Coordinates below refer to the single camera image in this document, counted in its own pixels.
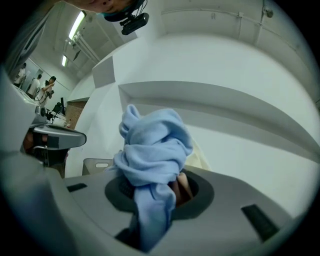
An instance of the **ceiling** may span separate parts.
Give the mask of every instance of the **ceiling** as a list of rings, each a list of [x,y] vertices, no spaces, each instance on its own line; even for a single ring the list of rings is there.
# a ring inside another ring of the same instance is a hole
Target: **ceiling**
[[[272,8],[272,18],[262,20],[264,5]],[[218,34],[266,52],[294,74],[309,93],[319,82],[319,69],[307,42],[271,0],[149,0],[146,10],[150,14],[149,23],[136,34],[123,36],[118,23],[106,22],[101,15],[92,12],[86,12],[79,31],[100,59],[137,36],[155,33],[159,23],[163,24],[165,34]],[[61,66],[65,40],[79,12],[76,7],[60,2],[50,13],[41,42],[58,56],[52,58],[57,66]],[[67,62],[65,70],[79,80],[94,65],[81,51],[74,63]]]
[[[40,43],[46,44],[48,51],[53,51],[59,56],[51,60],[56,66],[61,66],[64,54],[69,57],[68,52],[64,51],[65,41],[79,13],[78,8],[65,2],[59,2],[51,10]],[[86,17],[78,31],[100,59],[125,43],[111,23],[93,12],[86,11]],[[78,46],[74,47],[74,54],[68,58],[64,68],[68,73],[81,79],[92,70],[95,64],[82,51],[73,61],[75,53],[79,50]]]

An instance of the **towel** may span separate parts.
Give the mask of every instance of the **towel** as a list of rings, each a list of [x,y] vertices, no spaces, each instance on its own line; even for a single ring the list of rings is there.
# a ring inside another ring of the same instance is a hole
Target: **towel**
[[[114,164],[136,187],[133,199],[138,209],[140,250],[149,252],[170,227],[176,196],[168,183],[176,181],[192,153],[192,139],[173,109],[141,118],[136,107],[128,105],[119,131],[124,148],[114,156]]]

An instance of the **light blue towel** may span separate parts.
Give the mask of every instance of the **light blue towel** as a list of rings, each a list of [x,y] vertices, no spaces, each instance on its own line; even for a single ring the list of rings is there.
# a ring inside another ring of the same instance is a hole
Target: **light blue towel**
[[[192,153],[192,140],[172,109],[141,118],[136,107],[128,105],[119,131],[125,143],[114,164],[136,187],[140,249],[148,252],[170,227],[176,196],[168,183],[177,179]]]

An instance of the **gray panel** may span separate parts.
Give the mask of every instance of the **gray panel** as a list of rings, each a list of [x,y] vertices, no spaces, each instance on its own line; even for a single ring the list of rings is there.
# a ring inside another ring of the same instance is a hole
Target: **gray panel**
[[[185,169],[212,184],[213,202],[198,218],[173,221],[152,255],[230,255],[259,246],[257,233],[241,211],[244,206],[256,204],[278,228],[291,220],[271,199],[239,179],[190,166]]]
[[[116,236],[128,228],[132,218],[131,213],[118,211],[105,196],[107,183],[119,174],[121,173],[109,171],[64,180],[66,186],[78,183],[87,185],[71,195],[86,215],[111,236]]]

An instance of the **black slot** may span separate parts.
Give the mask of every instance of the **black slot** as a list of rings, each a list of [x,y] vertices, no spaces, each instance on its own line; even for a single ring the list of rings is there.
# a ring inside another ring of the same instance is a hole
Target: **black slot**
[[[279,231],[277,226],[264,214],[264,212],[257,205],[253,204],[242,207],[241,210],[263,242],[271,238]]]
[[[66,189],[71,193],[71,192],[74,192],[74,191],[77,191],[77,190],[84,189],[86,187],[87,187],[86,184],[78,183],[78,184],[75,184],[75,185],[67,186]]]

